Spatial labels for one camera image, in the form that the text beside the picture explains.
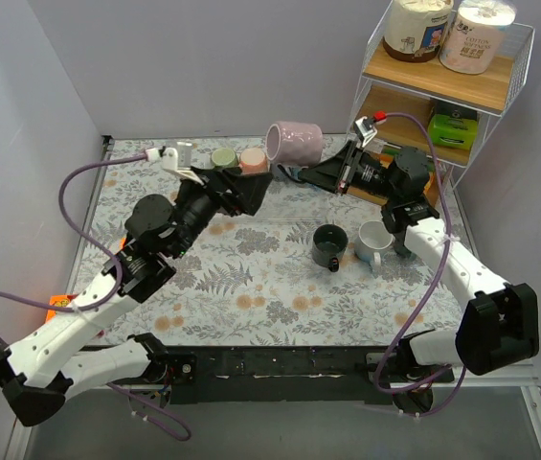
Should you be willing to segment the lilac mug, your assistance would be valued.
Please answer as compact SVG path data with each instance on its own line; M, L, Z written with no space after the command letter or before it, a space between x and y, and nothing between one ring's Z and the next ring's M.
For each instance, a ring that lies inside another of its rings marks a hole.
M267 158L272 164L310 167L321 161L324 138L315 124L278 121L266 133Z

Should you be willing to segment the white and blue mug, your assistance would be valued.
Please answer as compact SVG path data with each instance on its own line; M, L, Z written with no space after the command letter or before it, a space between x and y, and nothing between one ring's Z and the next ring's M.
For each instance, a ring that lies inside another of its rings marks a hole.
M372 268L379 268L385 253L393 248L394 236L389 233L381 220L369 220L358 229L354 246L359 260Z

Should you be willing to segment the dark grey mug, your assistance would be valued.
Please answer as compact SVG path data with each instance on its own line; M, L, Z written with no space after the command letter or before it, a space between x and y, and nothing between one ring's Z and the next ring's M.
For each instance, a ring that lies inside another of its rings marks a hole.
M311 257L319 266L335 273L349 243L346 231L334 224L318 227L312 239Z

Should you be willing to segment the grey-blue mug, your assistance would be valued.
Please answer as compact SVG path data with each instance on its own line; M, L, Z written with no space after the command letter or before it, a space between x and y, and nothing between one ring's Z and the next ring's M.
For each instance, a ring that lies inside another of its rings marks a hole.
M401 258L410 258L412 251L405 245L405 234L405 231L394 234L394 252Z

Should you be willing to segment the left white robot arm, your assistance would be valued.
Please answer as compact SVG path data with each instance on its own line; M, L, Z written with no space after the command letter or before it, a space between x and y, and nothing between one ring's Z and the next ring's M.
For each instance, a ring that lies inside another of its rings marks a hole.
M125 222L125 245L92 282L51 321L0 344L0 387L20 423L39 425L67 400L116 380L160 381L169 353L152 333L95 352L82 347L162 288L176 273L169 260L183 257L216 214L254 215L271 181L269 172L192 168L175 201L141 198Z

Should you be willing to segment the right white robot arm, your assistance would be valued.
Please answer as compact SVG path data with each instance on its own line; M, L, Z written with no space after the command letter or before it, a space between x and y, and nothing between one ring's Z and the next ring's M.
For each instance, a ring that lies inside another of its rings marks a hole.
M381 216L395 238L395 252L415 254L439 270L462 307L456 331L412 334L399 341L396 367L404 379L422 379L432 365L448 364L480 376L538 354L534 290L493 273L454 240L449 219L442 218L425 196L430 174L422 150L404 148L382 166L349 140L336 155L303 169L299 178L331 193L355 187L385 196Z

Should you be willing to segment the pink mug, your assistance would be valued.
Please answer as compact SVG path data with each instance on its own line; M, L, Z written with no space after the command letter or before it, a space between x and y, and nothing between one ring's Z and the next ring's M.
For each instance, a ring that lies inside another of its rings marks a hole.
M267 173L268 161L266 154L261 148L247 148L239 157L241 172L245 175Z

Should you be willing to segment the green mug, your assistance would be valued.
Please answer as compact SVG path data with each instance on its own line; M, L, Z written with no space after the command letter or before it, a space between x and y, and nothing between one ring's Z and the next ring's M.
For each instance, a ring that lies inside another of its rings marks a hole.
M238 166L239 159L233 149L219 148L212 152L211 163L214 169L232 168Z

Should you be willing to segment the shelf sponge pack back left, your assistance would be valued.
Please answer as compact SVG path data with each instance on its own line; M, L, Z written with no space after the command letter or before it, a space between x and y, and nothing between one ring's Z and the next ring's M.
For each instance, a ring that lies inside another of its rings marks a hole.
M379 152L375 152L374 156L380 161L380 163L387 167L394 161L394 157L398 154L398 150L383 148Z

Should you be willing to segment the shelf sponge pack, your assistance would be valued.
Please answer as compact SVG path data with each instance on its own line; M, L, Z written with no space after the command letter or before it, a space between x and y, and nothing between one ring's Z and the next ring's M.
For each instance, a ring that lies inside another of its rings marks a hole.
M394 161L394 157L398 154L398 150L383 148L379 152L375 152L374 156L380 161L380 163L387 167Z
M427 171L429 173L429 180L427 184L425 185L424 193L426 195L429 195L438 188L437 171L436 171L435 164L431 158L428 158L427 160Z

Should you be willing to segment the shelf sponge pack back right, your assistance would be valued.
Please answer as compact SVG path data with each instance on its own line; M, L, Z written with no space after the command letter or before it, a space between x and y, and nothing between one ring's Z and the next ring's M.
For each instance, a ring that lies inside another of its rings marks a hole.
M429 173L429 180L427 184L425 185L424 193L426 195L429 195L438 188L437 171L436 171L435 164L431 158L428 158L427 160L427 171Z

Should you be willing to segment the green tissue pack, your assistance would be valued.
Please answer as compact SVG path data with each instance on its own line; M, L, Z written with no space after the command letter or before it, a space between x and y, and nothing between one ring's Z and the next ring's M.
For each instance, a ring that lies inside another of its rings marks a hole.
M430 118L427 132L435 146L470 150L478 133L478 121L436 114Z

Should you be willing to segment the brown toilet paper roll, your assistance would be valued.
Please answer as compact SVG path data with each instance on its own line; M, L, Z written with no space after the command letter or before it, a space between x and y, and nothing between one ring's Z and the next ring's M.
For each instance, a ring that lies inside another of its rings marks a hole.
M435 58L453 5L445 0L392 1L382 41L385 51L410 63Z

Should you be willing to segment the pink toilet paper roll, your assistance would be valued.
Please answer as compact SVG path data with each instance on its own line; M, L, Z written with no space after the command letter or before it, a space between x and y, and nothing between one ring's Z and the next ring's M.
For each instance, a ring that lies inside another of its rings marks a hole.
M461 1L440 50L440 63L466 75L486 71L516 17L510 1Z

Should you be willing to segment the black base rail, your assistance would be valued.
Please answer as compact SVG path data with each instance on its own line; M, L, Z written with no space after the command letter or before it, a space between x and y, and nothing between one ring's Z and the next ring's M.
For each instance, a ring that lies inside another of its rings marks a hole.
M383 353L383 348L372 346L173 346L141 376L123 382L166 386L173 405L362 402L429 411L434 401L429 387L408 396L393 397L386 391L393 384L426 378L439 368L391 356L375 385L373 372Z

